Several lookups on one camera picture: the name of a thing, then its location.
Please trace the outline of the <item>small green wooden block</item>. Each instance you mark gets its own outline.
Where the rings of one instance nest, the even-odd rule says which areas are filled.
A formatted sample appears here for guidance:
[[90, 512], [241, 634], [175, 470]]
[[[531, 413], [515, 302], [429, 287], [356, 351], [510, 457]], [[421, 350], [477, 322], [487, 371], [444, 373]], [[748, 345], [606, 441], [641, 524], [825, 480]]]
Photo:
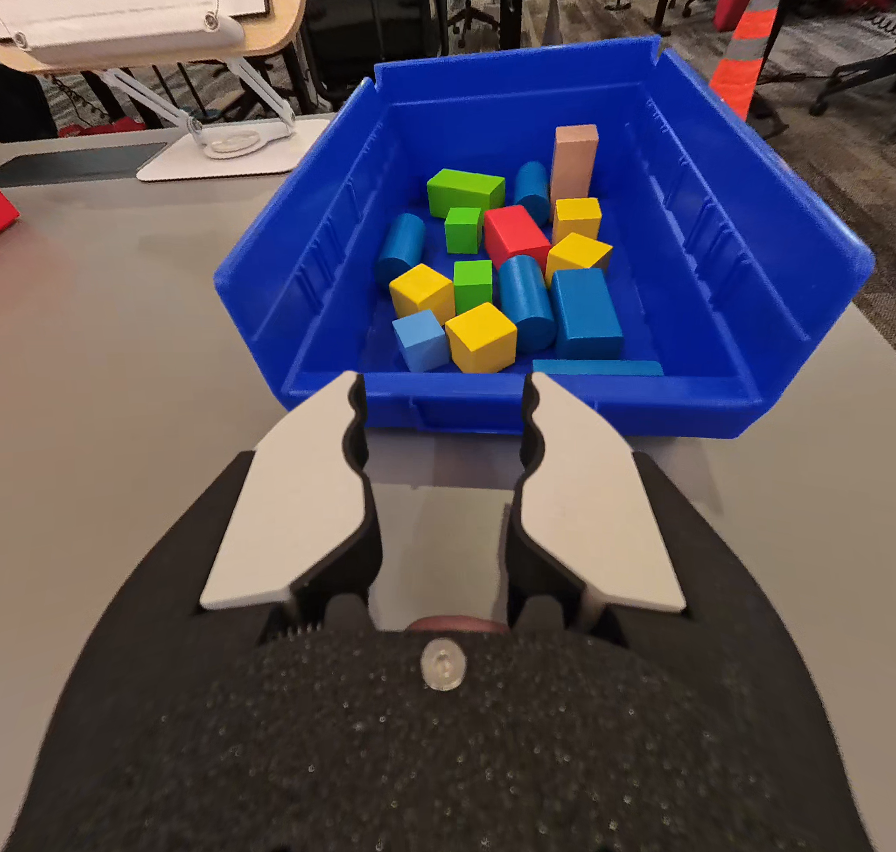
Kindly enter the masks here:
[[475, 206], [454, 205], [444, 219], [446, 251], [452, 256], [476, 256], [482, 242], [484, 210]]

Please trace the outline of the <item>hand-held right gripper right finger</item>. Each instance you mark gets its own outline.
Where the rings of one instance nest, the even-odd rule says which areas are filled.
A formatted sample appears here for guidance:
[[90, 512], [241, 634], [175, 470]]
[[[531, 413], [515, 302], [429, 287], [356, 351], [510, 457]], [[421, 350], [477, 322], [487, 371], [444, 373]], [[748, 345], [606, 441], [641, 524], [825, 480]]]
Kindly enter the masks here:
[[686, 597], [633, 449], [545, 373], [522, 394], [522, 473], [505, 544], [508, 617], [547, 597], [564, 618], [609, 605], [679, 615]]

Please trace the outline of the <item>yellow wooden cube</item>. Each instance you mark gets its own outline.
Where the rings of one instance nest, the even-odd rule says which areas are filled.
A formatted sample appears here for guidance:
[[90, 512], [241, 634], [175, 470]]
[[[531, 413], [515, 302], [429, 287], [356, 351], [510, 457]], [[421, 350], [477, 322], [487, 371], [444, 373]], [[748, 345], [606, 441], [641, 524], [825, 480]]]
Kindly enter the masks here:
[[496, 374], [517, 358], [517, 326], [495, 305], [484, 303], [447, 320], [451, 358], [464, 374]]

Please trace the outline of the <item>blue plastic bin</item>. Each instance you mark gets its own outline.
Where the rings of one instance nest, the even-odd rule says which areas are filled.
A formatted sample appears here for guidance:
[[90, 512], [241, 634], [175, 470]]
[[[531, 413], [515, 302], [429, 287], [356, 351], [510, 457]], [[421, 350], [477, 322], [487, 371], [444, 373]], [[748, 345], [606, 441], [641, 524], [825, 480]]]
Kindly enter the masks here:
[[566, 376], [625, 435], [733, 439], [764, 415], [875, 266], [868, 246], [659, 38], [384, 63], [364, 80], [214, 274], [276, 400], [291, 410], [344, 371], [367, 425], [519, 434], [532, 356], [495, 375], [407, 370], [375, 261], [393, 220], [424, 219], [427, 181], [498, 175], [592, 123], [591, 193], [614, 250], [623, 357], [659, 377]]

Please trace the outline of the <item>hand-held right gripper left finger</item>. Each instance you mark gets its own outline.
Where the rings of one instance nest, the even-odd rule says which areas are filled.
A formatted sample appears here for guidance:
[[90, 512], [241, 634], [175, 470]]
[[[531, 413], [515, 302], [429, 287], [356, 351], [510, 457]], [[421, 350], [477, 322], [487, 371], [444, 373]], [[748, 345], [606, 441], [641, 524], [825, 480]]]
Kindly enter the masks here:
[[346, 371], [255, 445], [203, 610], [292, 602], [322, 615], [340, 595], [368, 600], [383, 543], [364, 471], [365, 421], [364, 377]]

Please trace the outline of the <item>natural wooden block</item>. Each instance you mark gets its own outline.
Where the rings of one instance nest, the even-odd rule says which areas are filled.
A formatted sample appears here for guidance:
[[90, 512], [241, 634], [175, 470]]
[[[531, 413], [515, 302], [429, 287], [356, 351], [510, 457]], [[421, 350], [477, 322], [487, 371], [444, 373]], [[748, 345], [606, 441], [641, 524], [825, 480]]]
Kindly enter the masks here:
[[599, 145], [594, 124], [558, 126], [550, 176], [552, 209], [564, 199], [589, 197], [589, 188]]

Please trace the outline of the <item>light blue wooden cube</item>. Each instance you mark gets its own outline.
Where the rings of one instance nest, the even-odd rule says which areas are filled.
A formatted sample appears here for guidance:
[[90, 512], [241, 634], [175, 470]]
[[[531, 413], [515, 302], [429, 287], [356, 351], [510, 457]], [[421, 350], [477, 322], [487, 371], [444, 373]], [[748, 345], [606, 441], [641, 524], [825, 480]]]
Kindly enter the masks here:
[[399, 354], [409, 372], [422, 374], [451, 364], [450, 343], [431, 309], [392, 321]]

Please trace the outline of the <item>green wooden cube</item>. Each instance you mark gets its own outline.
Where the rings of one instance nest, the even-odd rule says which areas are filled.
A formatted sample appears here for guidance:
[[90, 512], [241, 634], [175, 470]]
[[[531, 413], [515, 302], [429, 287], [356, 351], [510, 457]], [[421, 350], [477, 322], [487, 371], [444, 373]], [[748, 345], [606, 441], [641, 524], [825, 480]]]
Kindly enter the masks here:
[[494, 303], [494, 266], [490, 259], [454, 263], [455, 315]]

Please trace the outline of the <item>red wooden block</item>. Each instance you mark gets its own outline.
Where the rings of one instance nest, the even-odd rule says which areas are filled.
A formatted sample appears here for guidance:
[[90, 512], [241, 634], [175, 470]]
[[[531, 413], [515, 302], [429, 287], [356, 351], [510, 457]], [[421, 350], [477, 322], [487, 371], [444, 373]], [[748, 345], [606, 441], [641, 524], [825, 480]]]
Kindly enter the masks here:
[[518, 255], [536, 261], [544, 275], [552, 243], [522, 205], [490, 209], [484, 212], [484, 245], [494, 268]]

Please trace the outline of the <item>long green wooden block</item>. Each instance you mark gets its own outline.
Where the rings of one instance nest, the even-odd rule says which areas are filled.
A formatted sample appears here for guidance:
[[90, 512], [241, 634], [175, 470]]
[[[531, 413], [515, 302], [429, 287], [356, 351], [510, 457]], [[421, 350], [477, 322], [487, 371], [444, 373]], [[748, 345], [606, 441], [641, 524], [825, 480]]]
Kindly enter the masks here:
[[446, 219], [451, 208], [478, 208], [482, 211], [505, 205], [503, 176], [443, 168], [427, 181], [430, 215]]

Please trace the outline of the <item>black office chair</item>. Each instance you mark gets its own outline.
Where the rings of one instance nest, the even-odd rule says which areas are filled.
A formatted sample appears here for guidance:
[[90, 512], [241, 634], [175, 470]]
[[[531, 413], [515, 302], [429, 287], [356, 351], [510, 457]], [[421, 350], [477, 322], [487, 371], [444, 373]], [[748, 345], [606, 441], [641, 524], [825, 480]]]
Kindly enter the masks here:
[[835, 97], [889, 83], [894, 93], [895, 0], [815, 0], [819, 11], [843, 19], [841, 47], [849, 61], [836, 65], [808, 107], [812, 118], [827, 112]]

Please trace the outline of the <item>orange striped bar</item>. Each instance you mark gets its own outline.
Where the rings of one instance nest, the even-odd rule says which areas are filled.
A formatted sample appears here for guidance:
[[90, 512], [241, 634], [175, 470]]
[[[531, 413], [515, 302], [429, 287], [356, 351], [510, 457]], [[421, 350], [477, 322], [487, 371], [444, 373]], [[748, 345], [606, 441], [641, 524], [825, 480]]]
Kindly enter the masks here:
[[763, 70], [779, 5], [780, 0], [749, 1], [711, 76], [711, 89], [744, 120]]

